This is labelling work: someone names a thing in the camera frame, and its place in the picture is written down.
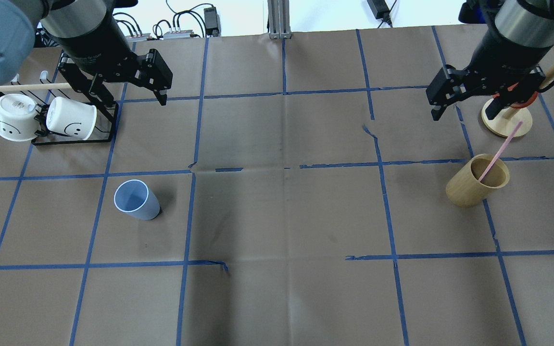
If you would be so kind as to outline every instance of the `wooden dowel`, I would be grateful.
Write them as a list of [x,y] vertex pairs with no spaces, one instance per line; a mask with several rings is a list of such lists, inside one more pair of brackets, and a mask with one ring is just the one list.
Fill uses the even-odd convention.
[[70,83],[49,83],[44,85],[10,85],[0,86],[0,92],[55,90],[58,88],[72,88]]
[[504,119],[510,120],[510,119],[512,119],[512,117],[514,116],[514,114],[517,114],[517,112],[518,112],[519,110],[520,110],[520,109],[518,109],[518,108],[508,107],[508,109],[506,110],[506,112],[504,112],[504,114],[503,114],[502,116],[504,117]]

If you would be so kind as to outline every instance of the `power adapter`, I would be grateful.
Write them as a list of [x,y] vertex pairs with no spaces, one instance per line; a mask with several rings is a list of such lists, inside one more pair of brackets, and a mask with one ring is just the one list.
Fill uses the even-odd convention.
[[384,15],[390,13],[390,8],[386,4],[386,0],[367,0],[369,7],[371,7],[371,12],[376,17],[376,19],[384,18]]
[[215,7],[207,7],[204,9],[205,34],[213,37],[218,37],[222,32],[222,25],[219,22],[219,15]]

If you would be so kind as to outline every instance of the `wooden base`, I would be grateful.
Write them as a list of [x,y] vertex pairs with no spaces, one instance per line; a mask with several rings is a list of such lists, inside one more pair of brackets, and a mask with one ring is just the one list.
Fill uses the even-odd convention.
[[[516,112],[508,108],[506,110],[500,111],[499,114],[495,116],[494,120],[489,120],[488,118],[486,118],[486,108],[491,104],[492,101],[493,99],[488,100],[484,104],[484,107],[482,107],[481,112],[482,122],[488,129],[491,130],[491,132],[498,136],[502,136],[503,138],[508,138],[508,136],[510,135],[510,133],[512,133],[519,121],[523,121],[523,125],[521,125],[514,136],[525,136],[525,134],[529,132],[533,125],[533,119],[531,117],[531,113],[527,108],[521,108]],[[506,114],[508,114],[509,116],[513,112],[514,115],[506,118]]]

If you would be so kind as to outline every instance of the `pink straw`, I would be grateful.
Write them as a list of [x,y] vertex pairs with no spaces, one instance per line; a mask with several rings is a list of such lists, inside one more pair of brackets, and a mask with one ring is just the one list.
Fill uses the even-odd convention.
[[523,125],[523,121],[519,121],[516,127],[514,128],[514,130],[512,130],[512,133],[510,134],[510,136],[508,136],[508,138],[504,140],[504,144],[502,144],[501,148],[499,148],[499,151],[497,151],[497,154],[495,154],[495,156],[493,157],[493,160],[491,160],[491,163],[486,167],[486,169],[484,170],[484,173],[482,173],[482,175],[480,175],[480,178],[478,178],[479,182],[481,182],[486,176],[486,173],[488,173],[491,170],[491,167],[493,166],[493,164],[495,164],[495,161],[497,161],[499,156],[501,156],[503,151],[506,149],[506,147],[508,146],[508,143],[510,143],[512,138],[514,138],[514,135],[518,131],[518,128],[521,127],[521,125]]

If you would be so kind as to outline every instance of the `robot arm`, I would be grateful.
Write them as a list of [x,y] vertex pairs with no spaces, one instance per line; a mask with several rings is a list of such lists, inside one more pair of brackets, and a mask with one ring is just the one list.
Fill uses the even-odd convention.
[[[72,88],[112,104],[103,82],[130,82],[154,92],[162,105],[172,72],[156,49],[133,53],[112,14],[132,0],[0,0],[0,85],[7,83],[33,48],[37,23],[64,53],[59,72]],[[93,76],[87,79],[81,70]]]
[[457,101],[499,94],[486,110],[492,120],[526,103],[545,80],[538,63],[554,45],[554,0],[469,0],[462,12],[478,8],[489,28],[469,66],[445,65],[427,87],[433,120]]

